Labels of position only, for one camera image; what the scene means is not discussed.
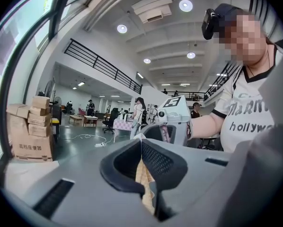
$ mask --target shirt sleeve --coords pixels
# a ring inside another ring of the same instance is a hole
[[[220,116],[221,118],[226,118],[229,107],[232,100],[233,88],[232,88],[233,78],[229,78],[229,80],[225,83],[223,87],[222,95],[216,104],[216,107],[213,109],[212,113]]]

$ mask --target black slot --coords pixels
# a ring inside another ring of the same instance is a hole
[[[228,164],[228,161],[224,161],[224,160],[220,160],[220,159],[214,159],[214,158],[207,158],[204,161],[212,163],[212,164],[220,165],[220,166],[227,166],[227,164]]]
[[[51,218],[62,200],[70,191],[73,182],[67,180],[60,180],[35,206],[34,211],[44,216]]]

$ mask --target round ceiling light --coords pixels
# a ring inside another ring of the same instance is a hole
[[[190,12],[193,8],[193,4],[189,0],[181,0],[179,2],[179,8],[184,12]]]
[[[117,31],[118,31],[119,33],[121,33],[121,34],[126,33],[126,32],[127,32],[127,27],[126,27],[126,25],[119,25],[119,26],[117,26]]]
[[[193,59],[193,58],[195,57],[195,53],[194,53],[194,52],[189,52],[189,53],[187,54],[187,57],[188,57],[189,59]]]
[[[151,60],[146,58],[146,59],[143,60],[143,62],[146,63],[146,64],[149,64],[149,63],[151,63]]]

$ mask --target railing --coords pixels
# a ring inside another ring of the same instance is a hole
[[[202,102],[207,99],[206,93],[196,93],[196,92],[177,92],[178,95],[175,95],[175,92],[168,92],[168,96],[185,96],[187,101],[196,101]]]
[[[236,71],[237,63],[230,61],[226,64],[218,78],[212,83],[212,86],[205,92],[206,99],[212,96],[219,88],[221,88]]]
[[[116,68],[110,62],[106,61],[104,58],[94,53],[81,43],[75,41],[74,39],[70,40],[71,42],[65,50],[65,54],[74,57],[75,59],[93,67],[94,69],[111,77],[115,81],[118,81],[119,83],[132,89],[134,92],[141,94],[142,85],[138,85],[121,70]]]

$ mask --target stack of cardboard boxes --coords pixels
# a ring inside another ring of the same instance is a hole
[[[14,155],[19,160],[52,161],[50,98],[33,97],[32,107],[9,105],[10,130]]]

